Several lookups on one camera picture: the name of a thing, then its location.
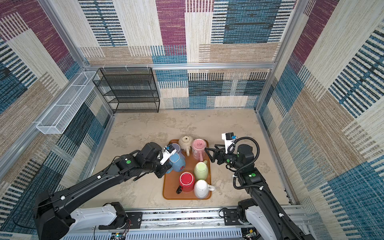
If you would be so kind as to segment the purple mug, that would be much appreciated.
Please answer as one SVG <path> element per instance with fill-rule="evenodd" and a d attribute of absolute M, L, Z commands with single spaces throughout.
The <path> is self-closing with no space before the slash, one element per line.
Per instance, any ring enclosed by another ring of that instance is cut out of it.
<path fill-rule="evenodd" d="M 172 143 L 172 146 L 174 147 L 174 149 L 177 151 L 178 154 L 182 152 L 182 149 L 179 144 Z"/>

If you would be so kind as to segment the blue mug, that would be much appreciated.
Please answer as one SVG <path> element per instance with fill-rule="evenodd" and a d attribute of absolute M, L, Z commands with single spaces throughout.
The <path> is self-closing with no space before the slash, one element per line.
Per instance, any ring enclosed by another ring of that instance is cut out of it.
<path fill-rule="evenodd" d="M 167 174 L 171 173 L 172 171 L 182 172 L 186 167 L 185 157 L 182 153 L 173 154 L 170 156 L 169 161 L 172 167 L 167 171 Z"/>

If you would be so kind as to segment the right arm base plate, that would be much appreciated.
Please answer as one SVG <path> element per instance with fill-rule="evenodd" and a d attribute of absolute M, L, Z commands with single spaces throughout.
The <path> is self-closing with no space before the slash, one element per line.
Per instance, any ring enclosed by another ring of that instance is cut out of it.
<path fill-rule="evenodd" d="M 224 219 L 226 226 L 248 225 L 245 213 L 238 209 L 222 208 L 219 216 Z"/>

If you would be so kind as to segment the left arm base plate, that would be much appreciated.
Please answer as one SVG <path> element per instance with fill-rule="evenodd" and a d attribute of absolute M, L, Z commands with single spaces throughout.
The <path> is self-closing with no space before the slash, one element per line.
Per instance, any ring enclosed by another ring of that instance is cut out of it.
<path fill-rule="evenodd" d="M 127 212 L 117 218 L 107 226 L 98 226 L 98 230 L 128 230 L 139 229 L 142 223 L 143 212 Z"/>

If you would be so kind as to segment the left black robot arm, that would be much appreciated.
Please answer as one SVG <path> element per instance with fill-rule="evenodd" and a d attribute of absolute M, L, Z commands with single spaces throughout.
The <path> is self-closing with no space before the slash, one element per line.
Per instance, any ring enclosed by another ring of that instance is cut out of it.
<path fill-rule="evenodd" d="M 121 155 L 102 171 L 62 191 L 45 191 L 36 197 L 34 222 L 41 240 L 59 240 L 72 230 L 100 226 L 102 229 L 124 229 L 129 224 L 120 203 L 81 210 L 81 205 L 100 193 L 149 173 L 162 178 L 171 168 L 169 158 L 176 153 L 172 145 L 161 148 L 150 142 L 141 150 Z"/>

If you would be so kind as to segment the orange plastic tray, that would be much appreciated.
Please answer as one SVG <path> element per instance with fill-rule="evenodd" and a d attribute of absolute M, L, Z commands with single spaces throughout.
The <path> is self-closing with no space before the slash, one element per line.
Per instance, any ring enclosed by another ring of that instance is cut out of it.
<path fill-rule="evenodd" d="M 184 150 L 182 150 L 182 154 L 186 157 L 186 167 L 182 172 L 175 172 L 172 171 L 169 174 L 166 174 L 164 177 L 164 184 L 163 184 L 163 197 L 166 200 L 199 200 L 195 194 L 194 191 L 191 191 L 189 193 L 181 192 L 180 194 L 177 194 L 177 188 L 180 185 L 180 176 L 184 172 L 190 172 L 194 173 L 195 165 L 198 163 L 198 160 L 195 160 L 190 154 L 189 157 L 187 157 L 187 154 Z"/>

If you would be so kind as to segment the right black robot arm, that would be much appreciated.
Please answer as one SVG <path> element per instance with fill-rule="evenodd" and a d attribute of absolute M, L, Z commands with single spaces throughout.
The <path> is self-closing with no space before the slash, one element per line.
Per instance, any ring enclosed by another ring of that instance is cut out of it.
<path fill-rule="evenodd" d="M 223 134 L 223 145 L 205 148 L 212 163 L 225 164 L 233 172 L 233 186 L 245 190 L 250 199 L 239 202 L 239 221 L 251 224 L 264 240 L 312 240 L 288 216 L 274 197 L 261 172 L 255 167 L 260 146 L 251 137 Z"/>

